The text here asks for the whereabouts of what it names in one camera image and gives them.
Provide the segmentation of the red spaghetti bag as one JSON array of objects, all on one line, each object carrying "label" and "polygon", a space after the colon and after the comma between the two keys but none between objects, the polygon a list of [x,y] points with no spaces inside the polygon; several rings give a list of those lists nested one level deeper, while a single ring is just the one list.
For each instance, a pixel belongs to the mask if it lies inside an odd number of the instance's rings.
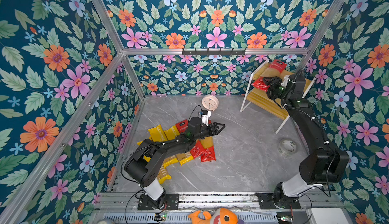
[{"label": "red spaghetti bag", "polygon": [[205,153],[205,148],[201,144],[200,140],[197,140],[194,147],[189,151],[191,156],[196,159],[197,157],[201,157]]},{"label": "red spaghetti bag", "polygon": [[213,144],[213,137],[207,137],[203,140],[200,140],[200,143],[204,148],[204,151],[201,155],[201,161],[202,162],[216,161],[214,144]]},{"label": "red spaghetti bag", "polygon": [[252,84],[253,87],[262,90],[262,85],[266,85],[263,83],[262,79],[264,77],[280,77],[280,74],[286,69],[287,64],[280,61],[280,60],[274,60],[269,64],[269,66],[265,69],[265,71],[260,74],[258,79],[254,81]]}]

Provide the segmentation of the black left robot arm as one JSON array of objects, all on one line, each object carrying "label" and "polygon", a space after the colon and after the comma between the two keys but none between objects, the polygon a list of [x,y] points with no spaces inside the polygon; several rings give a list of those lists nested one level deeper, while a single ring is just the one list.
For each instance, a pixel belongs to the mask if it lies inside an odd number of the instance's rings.
[{"label": "black left robot arm", "polygon": [[186,131],[172,140],[154,142],[145,139],[125,162],[124,172],[145,188],[157,178],[166,158],[190,151],[198,140],[218,135],[224,128],[225,124],[206,125],[201,118],[193,117]]}]

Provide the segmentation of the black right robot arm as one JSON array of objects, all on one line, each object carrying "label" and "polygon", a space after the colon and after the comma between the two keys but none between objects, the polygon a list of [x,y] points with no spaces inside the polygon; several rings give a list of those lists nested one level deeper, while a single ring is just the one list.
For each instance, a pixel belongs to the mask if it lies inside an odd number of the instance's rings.
[{"label": "black right robot arm", "polygon": [[308,147],[308,156],[300,163],[299,173],[307,184],[338,183],[343,178],[349,156],[329,139],[314,114],[313,106],[304,98],[304,74],[292,74],[286,83],[279,77],[264,77],[269,99],[280,100],[277,105],[286,109],[297,124]]}]

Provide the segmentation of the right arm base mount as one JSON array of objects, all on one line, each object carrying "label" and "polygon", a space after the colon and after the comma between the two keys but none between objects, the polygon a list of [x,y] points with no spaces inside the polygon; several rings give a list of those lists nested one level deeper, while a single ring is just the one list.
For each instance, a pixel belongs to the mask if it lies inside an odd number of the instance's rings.
[{"label": "right arm base mount", "polygon": [[287,197],[282,193],[255,193],[260,209],[301,209],[298,198]]}]

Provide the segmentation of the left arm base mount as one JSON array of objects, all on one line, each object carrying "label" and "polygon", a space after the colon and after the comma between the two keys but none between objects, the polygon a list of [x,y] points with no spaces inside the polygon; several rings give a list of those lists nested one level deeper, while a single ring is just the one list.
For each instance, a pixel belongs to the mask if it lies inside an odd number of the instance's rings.
[{"label": "left arm base mount", "polygon": [[137,210],[177,210],[179,197],[179,194],[162,194],[158,200],[153,200],[148,195],[142,194]]}]

